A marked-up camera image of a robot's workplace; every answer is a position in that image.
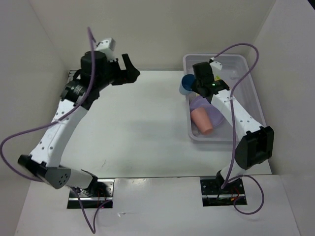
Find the blue cup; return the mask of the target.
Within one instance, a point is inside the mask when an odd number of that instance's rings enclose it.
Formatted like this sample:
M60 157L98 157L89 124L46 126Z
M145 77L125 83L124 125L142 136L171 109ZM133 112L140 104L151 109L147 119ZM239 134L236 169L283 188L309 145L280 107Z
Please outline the blue cup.
M181 79L179 86L179 93L181 95L187 95L192 93L192 85L195 81L195 76L193 74L184 75Z

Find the purple plate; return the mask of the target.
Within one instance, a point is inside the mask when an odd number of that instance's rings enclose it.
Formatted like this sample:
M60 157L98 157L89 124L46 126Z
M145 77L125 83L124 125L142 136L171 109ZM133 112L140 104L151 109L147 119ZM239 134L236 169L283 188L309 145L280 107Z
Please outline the purple plate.
M205 109L209 117L209 120L214 128L220 125L225 119L221 112L212 104L210 104L206 98L203 98L202 96L197 96L189 104L189 109L191 112L197 108Z

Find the red cup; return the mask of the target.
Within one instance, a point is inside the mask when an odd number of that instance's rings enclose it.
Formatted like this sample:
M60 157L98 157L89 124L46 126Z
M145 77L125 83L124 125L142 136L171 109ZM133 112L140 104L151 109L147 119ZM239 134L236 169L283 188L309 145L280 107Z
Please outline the red cup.
M213 132L213 125L208 117L206 110L203 107L199 107L191 111L191 120L195 123L198 130L207 135Z

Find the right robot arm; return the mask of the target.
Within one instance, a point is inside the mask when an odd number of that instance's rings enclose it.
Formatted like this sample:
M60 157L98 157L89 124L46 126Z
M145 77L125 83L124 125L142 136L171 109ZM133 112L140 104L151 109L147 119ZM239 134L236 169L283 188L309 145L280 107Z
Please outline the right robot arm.
M227 193L233 181L252 166L261 164L272 156L274 130L256 121L234 97L233 89L223 80L215 80L209 62L194 64L195 81L192 91L213 105L232 126L232 160L216 176L216 188Z

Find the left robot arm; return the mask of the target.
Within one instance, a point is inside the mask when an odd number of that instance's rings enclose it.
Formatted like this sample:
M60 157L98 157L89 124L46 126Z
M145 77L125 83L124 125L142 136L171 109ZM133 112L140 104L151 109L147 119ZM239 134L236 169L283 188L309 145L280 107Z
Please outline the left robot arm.
M19 157L20 166L55 189L74 187L89 197L97 193L97 176L88 171L64 167L61 159L74 130L99 98L100 91L108 85L130 84L137 80L140 71L134 67L128 54L123 54L122 58L126 67L124 70L117 59L110 61L100 51L88 51L81 57L81 68L61 93L54 116L56 124L46 130L30 154Z

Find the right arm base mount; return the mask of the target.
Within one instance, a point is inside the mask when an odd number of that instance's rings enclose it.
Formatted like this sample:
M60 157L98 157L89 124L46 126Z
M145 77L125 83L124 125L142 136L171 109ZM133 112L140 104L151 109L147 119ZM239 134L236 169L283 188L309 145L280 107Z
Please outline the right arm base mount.
M204 207L247 205L245 190L241 179L228 184L225 189L218 186L214 176L200 178L201 196Z

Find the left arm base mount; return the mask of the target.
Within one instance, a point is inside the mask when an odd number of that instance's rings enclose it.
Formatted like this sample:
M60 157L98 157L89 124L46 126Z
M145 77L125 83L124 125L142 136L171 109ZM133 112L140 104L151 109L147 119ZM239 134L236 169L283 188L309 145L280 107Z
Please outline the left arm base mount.
M93 190L75 188L70 190L67 209L80 209L80 197L84 209L113 208L114 179L99 179Z

